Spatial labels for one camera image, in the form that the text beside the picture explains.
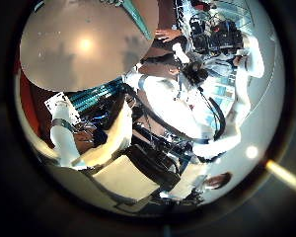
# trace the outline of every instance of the red panel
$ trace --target red panel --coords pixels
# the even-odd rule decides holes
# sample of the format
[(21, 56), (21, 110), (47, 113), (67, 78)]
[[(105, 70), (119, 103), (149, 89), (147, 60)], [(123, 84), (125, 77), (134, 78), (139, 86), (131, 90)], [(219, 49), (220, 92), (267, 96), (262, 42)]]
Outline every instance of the red panel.
[(23, 71), (21, 70), (21, 79), (20, 79), (20, 96), (21, 96), (21, 103), (26, 118), (33, 129), (33, 131), (40, 136), (39, 132), (39, 122), (37, 119), (37, 113), (34, 107), (33, 98), (31, 94), (31, 87), (30, 81), (25, 76)]

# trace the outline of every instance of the bright light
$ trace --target bright light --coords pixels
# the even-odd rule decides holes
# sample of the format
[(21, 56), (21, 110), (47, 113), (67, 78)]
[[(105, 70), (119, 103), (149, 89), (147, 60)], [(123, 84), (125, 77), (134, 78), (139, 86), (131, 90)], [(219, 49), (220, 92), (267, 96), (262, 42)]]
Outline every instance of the bright light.
[(268, 160), (265, 168), (279, 180), (285, 183), (288, 187), (296, 191), (296, 176), (272, 160)]
[(259, 154), (258, 148), (256, 146), (248, 146), (246, 150), (246, 155), (249, 159), (255, 159)]
[(92, 42), (89, 39), (81, 39), (79, 47), (81, 51), (87, 52), (92, 48)]
[(169, 197), (169, 195), (166, 194), (165, 192), (160, 192), (159, 196), (160, 196), (160, 198), (168, 198)]

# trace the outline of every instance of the beige panel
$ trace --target beige panel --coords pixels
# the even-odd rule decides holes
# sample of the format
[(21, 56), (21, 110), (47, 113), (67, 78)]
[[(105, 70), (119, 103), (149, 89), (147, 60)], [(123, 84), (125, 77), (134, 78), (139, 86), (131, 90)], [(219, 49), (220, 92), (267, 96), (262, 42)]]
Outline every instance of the beige panel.
[[(159, 21), (157, 1), (133, 3), (153, 36)], [(24, 28), (20, 60), (35, 85), (80, 91), (128, 71), (151, 43), (122, 7), (100, 1), (45, 1)]]
[(114, 160), (93, 177), (109, 191), (136, 200), (146, 198), (159, 188), (159, 185), (142, 174), (125, 155)]

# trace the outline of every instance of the hand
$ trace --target hand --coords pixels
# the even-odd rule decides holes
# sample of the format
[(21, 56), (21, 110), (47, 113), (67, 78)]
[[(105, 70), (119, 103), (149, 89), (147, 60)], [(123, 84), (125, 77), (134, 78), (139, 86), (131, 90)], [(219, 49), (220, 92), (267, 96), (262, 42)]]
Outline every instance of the hand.
[(239, 66), (239, 62), (242, 56), (236, 56), (235, 59), (233, 60), (233, 63), (235, 66)]
[(174, 40), (176, 37), (179, 37), (182, 35), (182, 32), (180, 30), (172, 30), (172, 29), (156, 30), (155, 33), (158, 40), (163, 40), (163, 42)]
[(175, 69), (169, 69), (169, 74), (176, 76), (180, 73), (180, 70), (178, 68)]

